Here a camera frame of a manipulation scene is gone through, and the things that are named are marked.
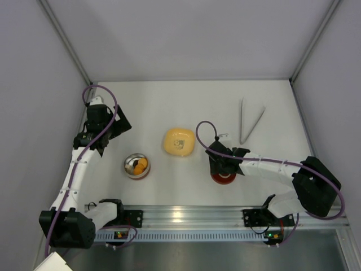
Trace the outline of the red round lid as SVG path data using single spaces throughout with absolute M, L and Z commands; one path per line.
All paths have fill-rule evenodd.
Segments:
M 220 185 L 228 185 L 235 180 L 236 174 L 212 174 L 211 177 Z

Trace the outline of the metal serving tongs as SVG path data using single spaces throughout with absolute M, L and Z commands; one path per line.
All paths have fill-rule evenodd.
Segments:
M 246 101 L 245 97 L 239 102 L 239 143 L 241 145 L 247 142 L 266 112 L 265 105 L 257 105 L 256 109 L 251 109 L 252 105 Z

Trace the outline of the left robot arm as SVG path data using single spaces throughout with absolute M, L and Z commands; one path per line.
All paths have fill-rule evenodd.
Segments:
M 95 167 L 110 140 L 131 129 L 119 105 L 110 109 L 96 96 L 87 104 L 87 119 L 73 141 L 68 173 L 56 200 L 42 211 L 39 224 L 52 248 L 90 248 L 98 230 L 119 225 L 125 215 L 119 199 L 102 199 L 86 211 L 85 201 Z

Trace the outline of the round ridged biscuit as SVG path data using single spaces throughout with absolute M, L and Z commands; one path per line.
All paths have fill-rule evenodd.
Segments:
M 148 165 L 148 161 L 146 158 L 141 158 L 138 163 L 141 164 L 142 166 L 144 166 L 145 168 Z

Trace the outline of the swirl butter cookie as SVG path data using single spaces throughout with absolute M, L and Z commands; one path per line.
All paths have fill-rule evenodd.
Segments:
M 142 173 L 144 172 L 144 170 L 145 170 L 145 167 L 144 167 L 142 164 L 138 164 L 138 165 L 134 168 L 133 174 L 134 174 L 135 176 L 140 175 L 140 174 L 142 174 Z

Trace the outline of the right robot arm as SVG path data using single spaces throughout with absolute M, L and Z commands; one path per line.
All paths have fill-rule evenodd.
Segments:
M 274 217 L 306 212 L 321 220 L 330 219 L 328 214 L 341 184 L 319 159 L 308 156 L 301 162 L 291 162 L 264 158 L 246 148 L 227 148 L 219 137 L 205 152 L 212 175 L 239 174 L 289 187 L 289 192 L 273 193 L 264 202 L 262 208 Z

